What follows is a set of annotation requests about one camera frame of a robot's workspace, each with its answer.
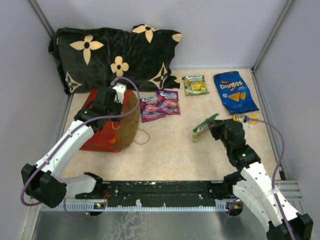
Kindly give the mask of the yellow M&M's packet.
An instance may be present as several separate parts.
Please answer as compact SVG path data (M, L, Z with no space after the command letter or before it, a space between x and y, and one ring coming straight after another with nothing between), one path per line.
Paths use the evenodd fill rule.
M233 114L232 119L236 122L243 123L245 120L249 120L249 124L256 124L257 123L257 115L256 114Z

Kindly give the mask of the red brown paper bag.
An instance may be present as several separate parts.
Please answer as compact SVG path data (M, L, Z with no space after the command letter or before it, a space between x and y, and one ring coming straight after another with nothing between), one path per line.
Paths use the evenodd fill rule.
M98 90L93 89L88 95L82 108L96 98ZM124 95L122 114L129 112L138 103L138 98L132 90ZM121 121L108 121L101 131L96 132L80 148L82 151L117 153L128 148L136 137L140 118L140 107Z

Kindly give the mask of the blue Doritos chip bag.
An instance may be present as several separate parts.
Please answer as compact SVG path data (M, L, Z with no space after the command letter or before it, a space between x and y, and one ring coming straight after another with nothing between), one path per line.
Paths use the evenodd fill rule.
M230 115L258 111L250 89L238 71L219 73L213 81L223 106Z

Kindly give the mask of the purple candy packet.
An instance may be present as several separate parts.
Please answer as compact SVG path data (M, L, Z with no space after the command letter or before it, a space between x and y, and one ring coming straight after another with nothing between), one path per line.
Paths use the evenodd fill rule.
M180 115L179 94L177 91L156 90L157 111L165 115Z
M145 97L139 100L141 122L147 123L165 117L164 113L158 112L158 99L156 96Z

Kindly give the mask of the green Fox's candy packet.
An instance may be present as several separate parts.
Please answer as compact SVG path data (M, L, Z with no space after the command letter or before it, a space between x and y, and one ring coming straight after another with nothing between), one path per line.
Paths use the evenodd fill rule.
M209 94L205 76L187 75L182 77L184 93L186 96L200 96Z

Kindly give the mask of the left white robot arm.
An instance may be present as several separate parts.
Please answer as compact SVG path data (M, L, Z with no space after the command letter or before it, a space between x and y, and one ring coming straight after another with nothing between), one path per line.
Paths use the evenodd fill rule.
M118 121L127 88L118 83L103 87L95 99L78 111L73 122L54 147L35 164L26 164L21 170L23 189L28 195L50 208L64 199L88 194L97 199L103 195L102 179L93 173L62 178L62 174L78 150L109 120Z

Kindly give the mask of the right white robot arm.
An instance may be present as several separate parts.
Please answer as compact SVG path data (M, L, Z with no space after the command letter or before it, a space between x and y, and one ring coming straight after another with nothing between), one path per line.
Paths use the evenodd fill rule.
M313 220L301 214L276 187L255 150L246 143L242 122L233 119L209 120L208 129L220 140L236 172L223 178L223 192L241 200L266 230L269 240L309 240Z

